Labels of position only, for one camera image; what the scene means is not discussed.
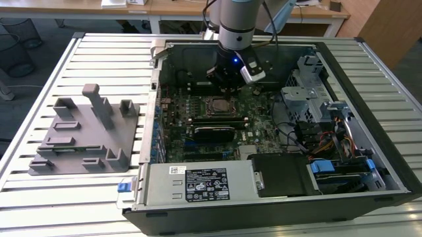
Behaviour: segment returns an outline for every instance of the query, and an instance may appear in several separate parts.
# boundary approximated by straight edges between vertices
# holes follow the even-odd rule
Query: red wire
[[[330,134],[330,133],[334,133],[333,131],[332,132],[324,132],[321,137],[320,137],[320,145],[322,144],[322,139],[324,139],[324,136]]]

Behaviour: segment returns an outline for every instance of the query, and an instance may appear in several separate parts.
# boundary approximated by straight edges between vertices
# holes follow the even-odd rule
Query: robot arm
[[[281,6],[278,28],[282,29],[297,0],[276,0]],[[208,71],[209,80],[230,93],[245,84],[265,78],[265,66],[252,46],[260,7],[265,0],[212,1],[210,25],[218,31],[216,66]]]

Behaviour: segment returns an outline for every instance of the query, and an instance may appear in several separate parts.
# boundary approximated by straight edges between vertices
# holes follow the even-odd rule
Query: screw
[[[264,185],[262,181],[257,181],[256,184],[257,184],[258,190],[265,189],[265,185]]]

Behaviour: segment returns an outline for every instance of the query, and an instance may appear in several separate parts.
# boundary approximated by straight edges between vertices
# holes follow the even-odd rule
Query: white label
[[[172,166],[169,173],[170,174],[185,174],[186,166]]]
[[[130,13],[147,14],[146,11],[130,11]]]

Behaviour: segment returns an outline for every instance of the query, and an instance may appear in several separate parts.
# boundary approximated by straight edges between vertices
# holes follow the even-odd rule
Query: gray carpet floor
[[[0,79],[9,86],[45,85],[74,32],[122,32],[122,27],[114,20],[66,20],[65,28],[59,28],[53,19],[34,19],[34,23],[45,41],[39,48],[29,51],[38,69],[23,78],[10,78],[0,71]],[[142,31],[142,21],[131,21],[131,23]],[[0,34],[6,34],[3,27],[0,27]],[[416,43],[397,66],[395,74],[422,103],[422,43]],[[15,100],[6,102],[0,99],[0,138],[5,139],[14,138],[42,89],[37,87],[13,87],[11,90],[15,93]],[[9,143],[0,142],[0,156],[7,147]]]

